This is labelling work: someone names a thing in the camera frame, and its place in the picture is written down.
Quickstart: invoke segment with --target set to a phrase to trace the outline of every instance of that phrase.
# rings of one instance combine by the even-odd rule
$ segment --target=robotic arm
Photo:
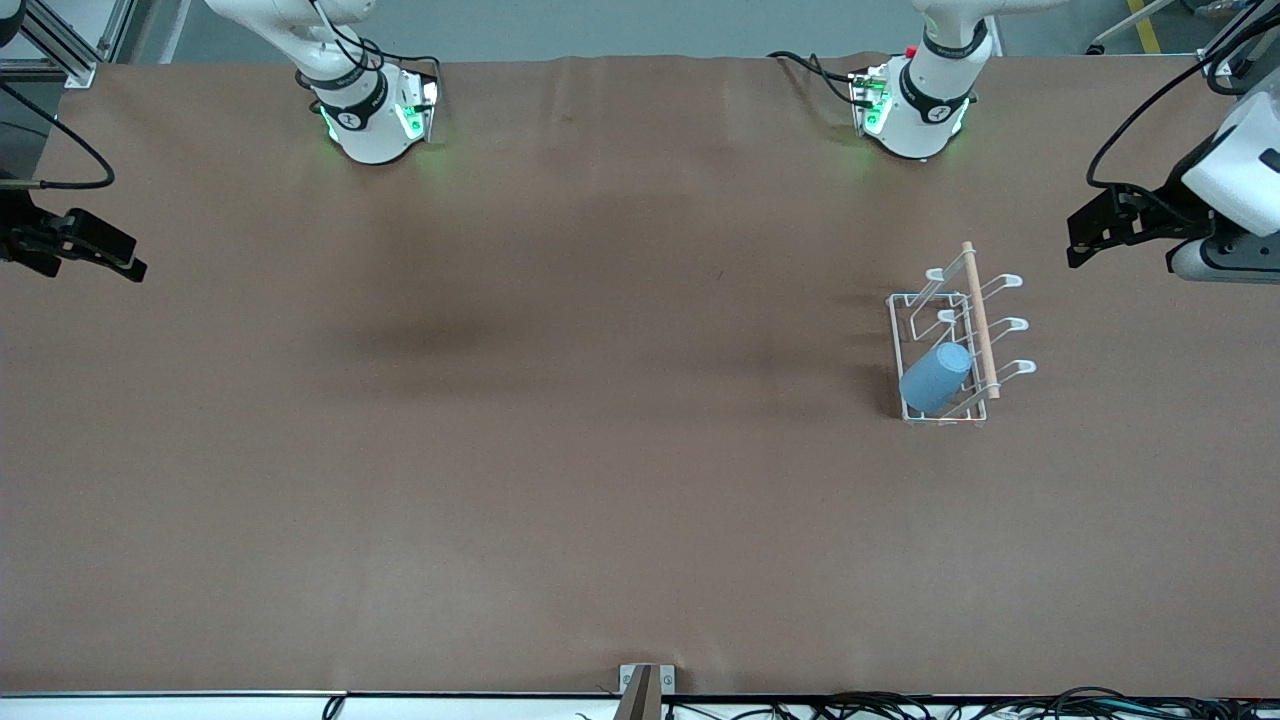
[[[351,159],[389,163],[428,140],[438,78],[404,70],[360,40],[376,0],[207,0],[219,15],[260,35],[298,67],[320,99],[329,137]]]
[[[1280,283],[1280,69],[1245,94],[1162,187],[1112,186],[1068,220],[1068,264],[1148,240],[1189,281]]]
[[[973,99],[995,45],[986,18],[1033,13],[1066,0],[913,0],[924,14],[914,55],[852,78],[854,124],[886,150],[925,159],[946,147]]]

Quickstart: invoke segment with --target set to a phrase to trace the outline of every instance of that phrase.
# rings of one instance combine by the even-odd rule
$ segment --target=blue cup
[[[925,415],[942,410],[964,384],[973,356],[963,345],[940,343],[902,373],[897,383],[906,404]]]

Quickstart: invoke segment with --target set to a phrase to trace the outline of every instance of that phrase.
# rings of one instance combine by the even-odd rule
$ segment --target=wooden rod
[[[969,305],[973,307],[973,318],[969,319],[974,328],[970,328],[978,338],[978,352],[980,354],[982,375],[991,388],[987,391],[989,400],[1000,400],[1000,382],[996,379],[996,357],[991,352],[991,331],[987,329],[987,305],[982,300],[982,279],[978,278],[977,251],[972,242],[965,242],[964,270],[969,275]]]

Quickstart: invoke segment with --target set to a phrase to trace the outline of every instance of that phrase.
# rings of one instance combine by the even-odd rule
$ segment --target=black cable
[[[22,132],[29,132],[31,135],[38,135],[40,137],[49,138],[47,132],[42,132],[36,128],[28,128],[27,126],[19,126],[18,123],[10,123],[9,120],[0,120],[0,126],[13,129],[20,129]]]
[[[748,710],[746,712],[739,712],[737,715],[735,715],[730,720],[745,720],[746,717],[754,717],[756,715],[769,715],[769,716],[773,716],[773,715],[777,715],[777,711],[773,707],[762,707],[759,710]]]
[[[1225,58],[1222,60],[1213,63],[1206,70],[1208,74],[1204,77],[1204,83],[1208,85],[1208,88],[1219,95],[1231,95],[1231,96],[1244,95],[1245,92],[1248,92],[1248,88],[1244,87],[1231,87],[1229,85],[1222,85],[1222,81],[1219,78],[1217,74],[1217,68],[1224,61],[1226,61]]]
[[[431,67],[434,68],[434,73],[435,74],[426,76],[426,77],[430,77],[435,82],[440,82],[440,59],[436,58],[435,55],[398,55],[396,53],[387,53],[385,50],[383,50],[372,40],[367,40],[367,38],[362,38],[362,37],[351,37],[348,35],[344,35],[340,29],[338,29],[338,26],[335,26],[333,23],[333,20],[329,19],[329,15],[326,13],[324,13],[323,8],[320,8],[319,0],[308,0],[308,1],[311,3],[311,6],[316,9],[316,14],[320,15],[320,19],[323,19],[325,22],[325,24],[329,27],[329,32],[332,32],[335,37],[338,37],[338,42],[337,42],[338,49],[342,50],[342,54],[348,60],[351,60],[351,63],[353,65],[356,65],[357,68],[360,68],[362,70],[378,70],[379,67],[381,67],[381,63],[387,61],[388,59],[402,60],[402,61],[406,61],[406,63],[428,61],[428,63],[431,63]],[[343,41],[346,41],[349,45],[355,45],[356,47],[360,47],[360,50],[362,53],[361,60],[365,60],[365,58],[367,58],[367,56],[378,56],[378,59],[379,59],[378,67],[366,65],[364,61],[357,61],[351,55],[351,53],[347,51],[347,47],[346,47],[346,45],[343,45]]]
[[[850,105],[852,105],[855,108],[870,108],[872,106],[872,104],[868,102],[868,101],[865,101],[865,100],[855,100],[855,99],[845,95],[844,92],[840,91],[838,87],[836,87],[836,82],[835,82],[835,81],[849,82],[849,74],[860,73],[860,72],[865,70],[867,68],[859,68],[856,70],[851,70],[849,74],[844,74],[842,76],[842,74],[838,74],[838,73],[828,72],[826,68],[823,68],[822,67],[822,60],[818,59],[818,54],[817,53],[809,55],[808,60],[804,60],[799,55],[796,55],[795,53],[788,53],[786,50],[778,50],[777,53],[769,53],[768,56],[773,58],[773,59],[777,59],[777,60],[791,60],[791,61],[796,63],[797,65],[800,65],[801,68],[809,70],[810,73],[820,77],[822,81],[827,83],[827,87],[831,88],[831,92],[833,92],[836,95],[836,97],[840,97],[841,100],[844,100],[845,102],[847,102],[847,104],[850,104]]]
[[[838,710],[840,717],[832,719],[829,712],[824,712],[827,720],[846,720],[858,712],[867,712],[883,720],[934,720],[929,708],[920,702],[920,698],[888,692],[844,692],[827,698],[826,707]],[[920,712],[916,717],[908,711],[908,707]]]
[[[809,60],[805,60],[800,55],[796,55],[795,53],[790,53],[787,50],[778,50],[777,53],[769,53],[768,55],[765,55],[765,58],[771,58],[773,60],[791,60],[792,63],[800,65],[801,68],[809,70],[810,73],[824,73],[824,70],[819,70],[817,65],[810,64]],[[826,73],[826,74],[831,79],[849,82],[847,76],[841,76],[836,73]]]
[[[1169,708],[1178,708],[1187,715],[1167,712]],[[969,720],[980,720],[1000,710],[1012,710],[1025,712],[1036,710],[1025,720],[1062,717],[1087,717],[1094,720],[1123,720],[1125,716],[1160,717],[1164,720],[1243,720],[1235,717],[1239,712],[1248,712],[1248,708],[1238,707],[1235,701],[1201,701],[1193,698],[1161,698],[1157,702],[1146,702],[1139,698],[1126,697],[1110,688],[1083,687],[1073,688],[1062,694],[1052,697],[1024,697],[995,701],[983,706],[978,714]],[[947,712],[947,720],[952,716],[959,720],[963,715],[963,706],[956,706]]]
[[[708,711],[703,710],[701,707],[694,707],[692,705],[681,705],[681,703],[677,702],[677,703],[672,703],[671,706],[672,707],[678,707],[681,710],[687,710],[690,712],[696,712],[696,714],[701,715],[703,717],[709,717],[710,720],[724,720],[719,715],[716,715],[713,712],[708,712]]]
[[[1254,10],[1257,10],[1261,6],[1262,6],[1261,1],[1254,3],[1254,4],[1249,5],[1248,10],[1244,10],[1243,13],[1239,13],[1238,15],[1235,15],[1235,18],[1231,19],[1231,24],[1228,26],[1226,29],[1222,31],[1222,35],[1220,36],[1219,41],[1204,49],[1204,55],[1208,56],[1208,55],[1213,54],[1219,49],[1219,46],[1222,42],[1225,42],[1228,38],[1230,38],[1231,33],[1234,33],[1238,28],[1243,27],[1244,23],[1253,15]],[[1211,68],[1210,78],[1213,77],[1213,74],[1215,74],[1216,70],[1217,70],[1217,68]]]
[[[337,694],[329,698],[324,703],[324,711],[320,712],[320,720],[335,720],[338,714],[342,712],[342,706],[347,705],[347,696]]]
[[[1114,147],[1115,143],[1120,140],[1120,137],[1124,136],[1124,133],[1126,133],[1130,127],[1133,127],[1133,123],[1135,123],[1138,118],[1143,115],[1143,113],[1149,110],[1151,106],[1158,102],[1165,95],[1169,95],[1170,91],[1181,85],[1187,78],[1192,77],[1197,72],[1201,72],[1208,65],[1216,67],[1222,60],[1222,58],[1229,56],[1236,47],[1239,47],[1244,42],[1248,42],[1253,37],[1265,33],[1276,24],[1280,24],[1280,14],[1277,13],[1271,13],[1268,14],[1268,17],[1258,19],[1245,31],[1238,35],[1234,40],[1222,45],[1213,53],[1206,54],[1202,60],[1197,61],[1192,67],[1179,73],[1176,77],[1174,77],[1174,79],[1166,82],[1160,90],[1157,90],[1155,94],[1147,97],[1147,100],[1144,100],[1140,105],[1138,105],[1138,108],[1133,113],[1130,113],[1129,117],[1125,118],[1123,123],[1120,123],[1120,127],[1111,133],[1111,137],[1108,137],[1107,141],[1102,143],[1102,147],[1100,147],[1098,151],[1093,155],[1093,159],[1089,160],[1089,168],[1084,173],[1084,181],[1089,186],[1101,190],[1114,190],[1117,192],[1134,195],[1137,197],[1143,197],[1148,202],[1158,206],[1161,210],[1167,213],[1178,222],[1188,225],[1193,224],[1189,219],[1187,219],[1185,215],[1183,215],[1171,205],[1161,200],[1158,196],[1156,196],[1156,193],[1139,184],[1126,183],[1126,182],[1106,182],[1097,179],[1098,165],[1102,163],[1102,159],[1106,156],[1106,154],[1111,151],[1111,147]]]
[[[97,164],[102,167],[102,172],[106,173],[106,177],[104,177],[102,179],[92,182],[29,181],[31,183],[33,183],[33,187],[38,187],[41,190],[99,190],[115,182],[115,169],[111,168],[111,164],[108,163],[106,158],[104,158],[101,152],[95,150],[93,146],[90,145],[83,137],[77,135],[76,131],[64,126],[61,120],[46,113],[40,105],[36,105],[31,100],[27,100],[27,97],[23,94],[9,87],[9,83],[0,81],[0,90],[6,92],[10,97],[17,100],[18,102],[26,105],[28,110],[44,118],[49,124],[60,129],[63,135],[74,140],[76,145],[83,147],[84,151],[88,152],[90,156],[93,158],[93,160],[96,160]]]
[[[783,706],[782,703],[773,705],[773,714],[781,715],[782,720],[800,720],[800,717],[791,712],[791,708]]]

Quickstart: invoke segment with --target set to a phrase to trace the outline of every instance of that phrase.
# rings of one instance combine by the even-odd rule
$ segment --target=black strap
[[[982,45],[983,40],[987,40],[986,19],[978,20],[978,24],[973,28],[973,40],[970,40],[969,45],[965,45],[964,47],[946,47],[938,45],[929,38],[928,31],[924,32],[924,46],[929,49],[929,53],[933,53],[938,58],[946,58],[947,60],[964,60],[978,50],[978,46]]]
[[[324,108],[326,115],[329,115],[333,122],[342,126],[343,129],[365,129],[369,127],[369,118],[374,117],[374,113],[383,108],[387,101],[387,76],[378,73],[378,86],[374,91],[355,105],[347,108],[338,108],[337,105],[330,105],[328,102],[321,102],[320,106]]]
[[[344,87],[351,87],[351,86],[356,85],[357,82],[360,82],[360,78],[364,77],[365,73],[372,72],[372,70],[369,69],[371,67],[374,67],[374,65],[369,64],[369,53],[365,51],[360,56],[360,64],[357,64],[356,67],[351,68],[351,72],[347,73],[347,74],[344,74],[344,76],[342,76],[340,78],[334,78],[334,79],[316,79],[316,78],[312,78],[312,77],[307,77],[307,76],[305,76],[302,73],[298,73],[298,74],[302,77],[302,79],[305,79],[307,82],[307,85],[306,85],[307,90],[342,90]]]
[[[936,126],[947,122],[955,115],[966,100],[969,100],[969,94],[973,92],[970,87],[960,97],[951,100],[938,100],[932,95],[927,95],[923,90],[915,86],[911,81],[911,61],[908,60],[906,67],[902,68],[902,79],[899,86],[902,88],[902,99],[906,104],[915,108],[920,113],[920,119],[925,124]]]

